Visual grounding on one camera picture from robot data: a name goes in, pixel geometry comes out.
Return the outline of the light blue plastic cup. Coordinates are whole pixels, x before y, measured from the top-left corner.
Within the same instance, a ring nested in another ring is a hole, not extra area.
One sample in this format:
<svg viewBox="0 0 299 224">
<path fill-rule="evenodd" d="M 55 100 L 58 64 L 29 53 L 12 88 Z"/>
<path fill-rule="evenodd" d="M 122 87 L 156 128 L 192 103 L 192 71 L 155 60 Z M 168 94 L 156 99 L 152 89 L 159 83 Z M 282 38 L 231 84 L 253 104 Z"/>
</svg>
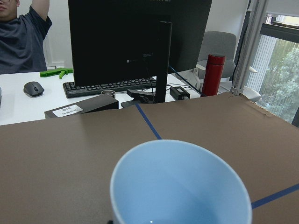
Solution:
<svg viewBox="0 0 299 224">
<path fill-rule="evenodd" d="M 126 152 L 110 181 L 115 224 L 250 224 L 239 175 L 192 143 L 153 140 Z"/>
</svg>

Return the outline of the black power adapter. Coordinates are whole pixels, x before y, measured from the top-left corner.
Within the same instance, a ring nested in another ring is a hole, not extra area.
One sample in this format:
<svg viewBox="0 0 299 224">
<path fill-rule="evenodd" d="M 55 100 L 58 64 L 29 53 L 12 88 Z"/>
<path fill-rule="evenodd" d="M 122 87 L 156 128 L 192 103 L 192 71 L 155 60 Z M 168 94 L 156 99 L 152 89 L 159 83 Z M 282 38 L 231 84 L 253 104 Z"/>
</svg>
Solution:
<svg viewBox="0 0 299 224">
<path fill-rule="evenodd" d="M 185 99 L 189 99 L 190 98 L 190 93 L 188 93 L 181 86 L 170 87 L 170 95 L 175 100 L 185 100 Z"/>
</svg>

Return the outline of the black box with label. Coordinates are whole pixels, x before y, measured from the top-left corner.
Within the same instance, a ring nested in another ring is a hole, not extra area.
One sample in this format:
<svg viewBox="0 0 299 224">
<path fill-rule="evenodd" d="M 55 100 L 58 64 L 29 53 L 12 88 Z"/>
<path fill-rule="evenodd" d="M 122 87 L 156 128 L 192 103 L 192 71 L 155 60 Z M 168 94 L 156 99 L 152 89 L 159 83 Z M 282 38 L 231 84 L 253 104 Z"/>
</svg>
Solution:
<svg viewBox="0 0 299 224">
<path fill-rule="evenodd" d="M 119 101 L 108 94 L 99 95 L 86 100 L 45 111 L 45 118 L 60 118 L 73 114 L 98 112 L 108 109 L 118 109 Z"/>
</svg>

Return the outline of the red thermos bottle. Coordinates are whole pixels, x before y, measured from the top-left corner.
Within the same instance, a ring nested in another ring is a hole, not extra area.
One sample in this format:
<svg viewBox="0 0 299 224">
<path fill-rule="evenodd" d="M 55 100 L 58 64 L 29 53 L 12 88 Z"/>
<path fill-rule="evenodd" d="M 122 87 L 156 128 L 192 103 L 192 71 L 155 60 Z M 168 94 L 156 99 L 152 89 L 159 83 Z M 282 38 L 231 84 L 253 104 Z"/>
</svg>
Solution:
<svg viewBox="0 0 299 224">
<path fill-rule="evenodd" d="M 224 55 L 209 54 L 206 72 L 201 90 L 201 96 L 217 95 L 226 57 Z"/>
</svg>

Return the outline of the black computer monitor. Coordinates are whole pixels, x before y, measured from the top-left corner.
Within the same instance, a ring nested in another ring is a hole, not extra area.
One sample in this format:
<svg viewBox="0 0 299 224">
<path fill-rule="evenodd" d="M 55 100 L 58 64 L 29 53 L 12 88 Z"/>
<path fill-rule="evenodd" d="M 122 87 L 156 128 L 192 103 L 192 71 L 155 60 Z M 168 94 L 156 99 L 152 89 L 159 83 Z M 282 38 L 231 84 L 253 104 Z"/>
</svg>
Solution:
<svg viewBox="0 0 299 224">
<path fill-rule="evenodd" d="M 68 2 L 76 86 L 155 76 L 163 25 L 171 25 L 169 65 L 195 68 L 210 0 L 71 0 Z"/>
</svg>

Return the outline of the black keyboard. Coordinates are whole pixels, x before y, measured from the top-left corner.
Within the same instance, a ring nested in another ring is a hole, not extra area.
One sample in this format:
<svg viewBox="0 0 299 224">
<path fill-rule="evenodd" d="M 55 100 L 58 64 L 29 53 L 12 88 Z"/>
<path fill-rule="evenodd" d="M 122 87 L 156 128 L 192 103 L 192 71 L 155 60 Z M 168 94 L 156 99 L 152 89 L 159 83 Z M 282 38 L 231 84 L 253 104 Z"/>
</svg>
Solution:
<svg viewBox="0 0 299 224">
<path fill-rule="evenodd" d="M 76 86 L 74 82 L 63 83 L 63 89 L 67 98 L 98 95 L 101 94 L 101 92 L 104 90 L 113 90 L 114 92 L 126 92 L 127 89 L 142 90 L 151 87 L 156 87 L 156 79 L 152 77 L 89 86 Z"/>
</svg>

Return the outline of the green plastic tool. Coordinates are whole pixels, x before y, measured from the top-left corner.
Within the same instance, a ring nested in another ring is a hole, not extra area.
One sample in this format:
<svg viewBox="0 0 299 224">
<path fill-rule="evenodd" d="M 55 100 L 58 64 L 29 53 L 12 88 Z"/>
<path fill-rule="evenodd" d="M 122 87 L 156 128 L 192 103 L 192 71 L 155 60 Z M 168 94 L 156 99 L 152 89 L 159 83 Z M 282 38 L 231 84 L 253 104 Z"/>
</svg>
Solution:
<svg viewBox="0 0 299 224">
<path fill-rule="evenodd" d="M 62 79 L 64 75 L 73 73 L 73 68 L 57 68 L 53 70 L 47 70 L 40 72 L 40 77 L 50 77 L 59 75 L 59 78 Z"/>
</svg>

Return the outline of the grey office chair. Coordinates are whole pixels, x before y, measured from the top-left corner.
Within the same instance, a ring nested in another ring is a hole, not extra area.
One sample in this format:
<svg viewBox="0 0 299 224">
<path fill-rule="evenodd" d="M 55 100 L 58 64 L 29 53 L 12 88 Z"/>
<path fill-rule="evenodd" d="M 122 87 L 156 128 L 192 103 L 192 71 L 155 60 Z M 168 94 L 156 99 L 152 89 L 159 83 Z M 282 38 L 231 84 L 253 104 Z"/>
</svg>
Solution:
<svg viewBox="0 0 299 224">
<path fill-rule="evenodd" d="M 231 91 L 235 70 L 236 36 L 220 31 L 206 31 L 199 51 L 196 68 L 198 87 L 204 96 Z"/>
</svg>

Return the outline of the dark grey computer mouse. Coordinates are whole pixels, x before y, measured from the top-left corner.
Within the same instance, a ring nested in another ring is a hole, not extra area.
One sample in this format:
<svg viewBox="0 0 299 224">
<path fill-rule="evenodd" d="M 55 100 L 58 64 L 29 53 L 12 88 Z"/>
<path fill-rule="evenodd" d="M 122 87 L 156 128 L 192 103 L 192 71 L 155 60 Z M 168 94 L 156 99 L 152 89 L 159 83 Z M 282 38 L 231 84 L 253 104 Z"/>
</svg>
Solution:
<svg viewBox="0 0 299 224">
<path fill-rule="evenodd" d="M 38 97 L 44 93 L 44 88 L 39 82 L 31 81 L 24 85 L 23 92 L 30 97 Z"/>
</svg>

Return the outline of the person in grey shirt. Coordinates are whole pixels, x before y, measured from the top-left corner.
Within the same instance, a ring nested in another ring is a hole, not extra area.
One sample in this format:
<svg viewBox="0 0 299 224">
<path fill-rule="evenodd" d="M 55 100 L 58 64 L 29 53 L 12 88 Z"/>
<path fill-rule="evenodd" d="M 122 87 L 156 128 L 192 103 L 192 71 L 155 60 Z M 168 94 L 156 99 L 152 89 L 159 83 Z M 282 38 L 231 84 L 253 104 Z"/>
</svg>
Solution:
<svg viewBox="0 0 299 224">
<path fill-rule="evenodd" d="M 44 39 L 52 25 L 50 1 L 33 0 L 26 14 L 17 15 L 19 0 L 0 2 L 0 73 L 46 71 Z"/>
</svg>

